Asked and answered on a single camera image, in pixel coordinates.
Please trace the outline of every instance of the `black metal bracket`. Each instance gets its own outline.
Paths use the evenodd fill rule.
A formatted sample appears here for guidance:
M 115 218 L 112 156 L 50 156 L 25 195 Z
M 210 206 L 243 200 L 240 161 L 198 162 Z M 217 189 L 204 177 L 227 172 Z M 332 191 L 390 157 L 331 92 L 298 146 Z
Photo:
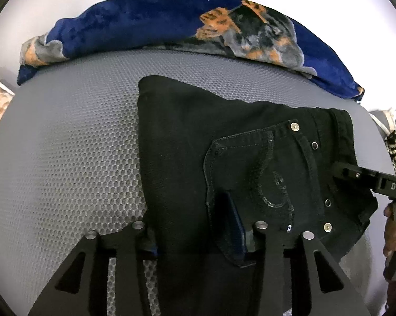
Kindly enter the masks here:
M 283 245 L 264 221 L 254 230 L 265 238 L 264 275 L 258 316 L 283 315 Z M 291 255 L 293 315 L 370 316 L 350 280 L 314 234 L 304 232 Z
M 394 202 L 393 217 L 396 222 L 396 176 L 343 162 L 334 163 L 333 175 L 338 179 L 356 182 L 373 192 L 388 196 Z M 384 277 L 389 281 L 396 281 L 396 251 L 385 262 Z
M 53 274 L 29 316 L 105 316 L 109 258 L 116 258 L 117 316 L 149 316 L 143 259 L 146 225 L 136 221 L 122 231 L 100 236 L 88 232 Z

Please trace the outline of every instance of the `human hand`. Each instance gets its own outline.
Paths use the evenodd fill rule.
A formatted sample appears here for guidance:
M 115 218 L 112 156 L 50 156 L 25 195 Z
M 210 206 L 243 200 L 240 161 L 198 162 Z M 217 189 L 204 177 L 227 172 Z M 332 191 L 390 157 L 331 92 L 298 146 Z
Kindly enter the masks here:
M 385 208 L 384 215 L 388 217 L 384 232 L 384 256 L 390 256 L 396 251 L 396 222 L 392 218 L 392 204 Z

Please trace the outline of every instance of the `metal pin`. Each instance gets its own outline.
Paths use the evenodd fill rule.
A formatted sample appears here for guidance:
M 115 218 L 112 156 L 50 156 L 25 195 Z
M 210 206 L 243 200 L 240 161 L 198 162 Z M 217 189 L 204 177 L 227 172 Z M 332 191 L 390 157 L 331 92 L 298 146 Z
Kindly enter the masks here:
M 142 228 L 144 228 L 145 227 L 145 223 L 143 223 L 142 221 L 135 221 L 133 224 L 132 224 L 132 228 L 133 229 L 142 229 Z
M 295 122 L 293 122 L 293 123 L 290 125 L 290 127 L 291 127 L 291 129 L 292 129 L 293 131 L 295 131 L 295 132 L 297 132 L 297 131 L 300 129 L 300 126 L 299 126 L 297 123 L 295 123 Z
M 327 233 L 329 233 L 330 231 L 332 231 L 332 225 L 331 223 L 327 222 L 324 224 L 324 231 L 326 231 Z
M 306 240 L 313 240 L 315 239 L 315 235 L 312 232 L 309 232 L 308 230 L 306 232 L 303 232 L 303 237 Z
M 86 239 L 87 240 L 93 240 L 97 237 L 97 232 L 94 230 L 89 230 L 86 234 Z
M 268 228 L 268 224 L 265 221 L 257 221 L 255 223 L 255 227 L 258 229 L 267 229 Z

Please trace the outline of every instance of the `metal rivet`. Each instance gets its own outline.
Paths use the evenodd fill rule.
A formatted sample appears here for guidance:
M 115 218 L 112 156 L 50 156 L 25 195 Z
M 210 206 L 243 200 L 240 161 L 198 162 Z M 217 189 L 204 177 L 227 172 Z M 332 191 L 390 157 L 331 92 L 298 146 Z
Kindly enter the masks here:
M 132 228 L 133 229 L 142 229 L 142 228 L 144 228 L 145 227 L 145 223 L 143 223 L 142 221 L 135 221 L 133 224 L 132 224 Z
M 308 230 L 306 232 L 303 232 L 303 237 L 306 240 L 313 240 L 315 239 L 315 235 L 312 232 L 309 232 Z
M 258 229 L 267 229 L 268 228 L 268 224 L 265 221 L 257 221 L 255 223 L 255 227 Z
M 327 233 L 329 233 L 330 231 L 332 231 L 332 225 L 331 223 L 325 223 L 324 224 L 324 231 L 326 231 Z
M 87 232 L 86 234 L 86 239 L 87 240 L 93 240 L 97 237 L 97 232 L 95 232 L 94 230 L 90 230 Z
M 293 123 L 290 125 L 290 127 L 291 127 L 291 129 L 292 129 L 293 131 L 295 131 L 295 132 L 297 132 L 297 131 L 300 129 L 300 126 L 299 126 L 297 123 L 295 123 L 295 122 L 293 122 Z

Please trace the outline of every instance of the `blue blanket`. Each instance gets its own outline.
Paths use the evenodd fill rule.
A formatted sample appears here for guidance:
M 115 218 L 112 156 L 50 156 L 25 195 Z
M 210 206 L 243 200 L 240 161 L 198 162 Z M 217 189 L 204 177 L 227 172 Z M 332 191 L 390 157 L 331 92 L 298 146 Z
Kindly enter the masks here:
M 363 96 L 337 54 L 282 13 L 248 0 L 107 0 L 25 42 L 18 84 L 39 67 L 153 47 L 246 58 L 297 71 L 342 98 Z

